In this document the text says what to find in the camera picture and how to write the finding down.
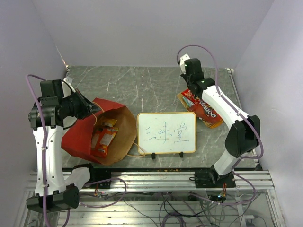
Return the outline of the red orange snack bag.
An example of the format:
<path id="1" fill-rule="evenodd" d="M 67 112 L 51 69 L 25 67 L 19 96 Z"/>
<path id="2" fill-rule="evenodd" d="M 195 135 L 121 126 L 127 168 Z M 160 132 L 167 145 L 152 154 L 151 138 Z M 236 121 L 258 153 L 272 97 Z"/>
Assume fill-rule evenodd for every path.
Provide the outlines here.
<path id="1" fill-rule="evenodd" d="M 190 100 L 195 100 L 195 98 L 196 98 L 195 95 L 189 89 L 182 91 L 181 94 L 182 94 L 182 96 L 184 96 Z"/>

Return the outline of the tan teal chips bag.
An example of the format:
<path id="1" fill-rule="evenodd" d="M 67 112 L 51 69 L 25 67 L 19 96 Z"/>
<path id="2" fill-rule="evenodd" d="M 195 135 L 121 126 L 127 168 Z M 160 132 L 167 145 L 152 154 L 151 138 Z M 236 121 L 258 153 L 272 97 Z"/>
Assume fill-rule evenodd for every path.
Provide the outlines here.
<path id="1" fill-rule="evenodd" d="M 177 98 L 181 102 L 183 107 L 189 111 L 190 107 L 193 105 L 192 102 L 187 97 L 185 97 L 182 93 L 178 93 Z"/>

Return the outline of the orange white snack packet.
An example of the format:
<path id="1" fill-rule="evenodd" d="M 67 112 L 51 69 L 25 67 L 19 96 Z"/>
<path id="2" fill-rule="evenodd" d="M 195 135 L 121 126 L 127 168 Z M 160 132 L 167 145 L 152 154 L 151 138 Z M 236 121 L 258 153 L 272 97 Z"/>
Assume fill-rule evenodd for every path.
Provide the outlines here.
<path id="1" fill-rule="evenodd" d="M 91 154 L 106 158 L 108 148 L 118 132 L 117 127 L 97 127 L 91 139 Z"/>

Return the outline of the red paper bag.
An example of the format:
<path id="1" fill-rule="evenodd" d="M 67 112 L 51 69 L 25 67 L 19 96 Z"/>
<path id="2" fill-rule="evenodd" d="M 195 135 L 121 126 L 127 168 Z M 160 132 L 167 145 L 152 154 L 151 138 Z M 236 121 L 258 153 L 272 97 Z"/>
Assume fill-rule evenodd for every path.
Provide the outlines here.
<path id="1" fill-rule="evenodd" d="M 71 156 L 108 166 L 122 160 L 130 151 L 137 137 L 137 121 L 123 104 L 100 98 L 95 98 L 93 102 L 101 106 L 102 110 L 95 113 L 95 116 L 78 120 L 65 133 L 61 145 Z M 116 119 L 115 126 L 118 128 L 106 157 L 99 157 L 96 152 L 91 151 L 91 140 L 97 129 L 94 123 L 101 116 Z"/>

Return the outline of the green red candy bag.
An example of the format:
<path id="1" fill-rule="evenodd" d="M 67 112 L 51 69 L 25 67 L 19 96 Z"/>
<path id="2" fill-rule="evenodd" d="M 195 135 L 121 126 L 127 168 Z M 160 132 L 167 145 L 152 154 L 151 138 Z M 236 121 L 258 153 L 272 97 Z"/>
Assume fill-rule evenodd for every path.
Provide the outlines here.
<path id="1" fill-rule="evenodd" d="M 184 107 L 187 110 L 193 111 L 195 109 L 195 104 L 191 100 L 187 99 L 186 97 L 183 97 L 183 101 L 184 101 Z"/>

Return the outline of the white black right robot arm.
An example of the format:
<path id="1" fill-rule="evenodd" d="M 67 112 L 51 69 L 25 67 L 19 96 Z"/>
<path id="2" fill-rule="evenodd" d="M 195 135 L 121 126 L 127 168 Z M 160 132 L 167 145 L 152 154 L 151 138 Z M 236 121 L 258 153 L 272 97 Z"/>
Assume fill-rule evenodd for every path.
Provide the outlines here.
<path id="1" fill-rule="evenodd" d="M 260 119 L 242 111 L 216 86 L 212 78 L 205 78 L 199 59 L 185 54 L 181 57 L 179 66 L 181 76 L 194 98 L 209 104 L 229 129 L 225 151 L 209 169 L 209 183 L 219 187 L 244 155 L 261 144 Z"/>

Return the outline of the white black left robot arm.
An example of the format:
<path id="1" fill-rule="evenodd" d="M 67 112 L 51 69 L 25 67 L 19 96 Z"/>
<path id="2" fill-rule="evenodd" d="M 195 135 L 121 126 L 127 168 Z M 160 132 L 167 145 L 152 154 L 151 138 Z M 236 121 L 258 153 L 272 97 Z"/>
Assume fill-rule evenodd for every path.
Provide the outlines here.
<path id="1" fill-rule="evenodd" d="M 37 182 L 34 196 L 27 199 L 27 208 L 38 213 L 71 210 L 80 203 L 80 189 L 96 184 L 92 165 L 80 165 L 64 178 L 61 143 L 64 119 L 84 120 L 100 111 L 100 107 L 85 98 L 80 91 L 64 80 L 45 80 L 40 83 L 41 96 L 34 95 L 35 103 L 28 114 L 37 150 Z"/>

